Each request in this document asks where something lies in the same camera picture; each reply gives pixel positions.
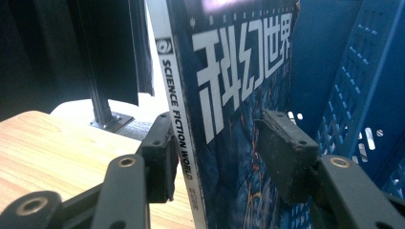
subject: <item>blue crate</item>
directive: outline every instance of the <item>blue crate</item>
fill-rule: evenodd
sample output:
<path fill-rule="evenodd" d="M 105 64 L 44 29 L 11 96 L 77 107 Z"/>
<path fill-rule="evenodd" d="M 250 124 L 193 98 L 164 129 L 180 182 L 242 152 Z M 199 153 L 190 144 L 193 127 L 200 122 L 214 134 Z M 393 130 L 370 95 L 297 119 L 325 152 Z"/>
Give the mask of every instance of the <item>blue crate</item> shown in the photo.
<path fill-rule="evenodd" d="M 304 12 L 319 16 L 319 9 L 305 9 L 305 3 L 294 37 L 297 47 L 309 40 L 300 30 L 325 24 L 321 18 L 306 23 Z M 330 47 L 342 46 L 333 34 L 326 35 L 332 40 L 320 45 L 294 50 L 293 61 L 298 62 L 293 63 L 289 115 L 316 139 L 322 155 L 351 158 L 380 189 L 404 198 L 405 0 L 363 0 L 359 7 L 355 1 L 345 3 L 349 3 L 348 14 L 338 26 L 341 30 L 326 30 L 345 39 L 345 29 L 351 28 L 342 52 Z M 353 12 L 356 17 L 351 22 Z M 314 57 L 303 49 L 315 50 Z M 340 60 L 333 62 L 339 54 Z M 289 208 L 288 228 L 312 227 L 308 209 L 308 204 Z"/>

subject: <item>cover illustration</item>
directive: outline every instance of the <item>cover illustration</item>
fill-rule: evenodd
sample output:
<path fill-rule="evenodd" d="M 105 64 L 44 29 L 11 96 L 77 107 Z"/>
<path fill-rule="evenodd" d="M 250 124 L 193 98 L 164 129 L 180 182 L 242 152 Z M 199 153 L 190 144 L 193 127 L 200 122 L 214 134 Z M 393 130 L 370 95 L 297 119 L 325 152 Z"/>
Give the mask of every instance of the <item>cover illustration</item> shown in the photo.
<path fill-rule="evenodd" d="M 296 0 L 149 0 L 197 228 L 276 228 L 254 119 L 288 108 Z"/>

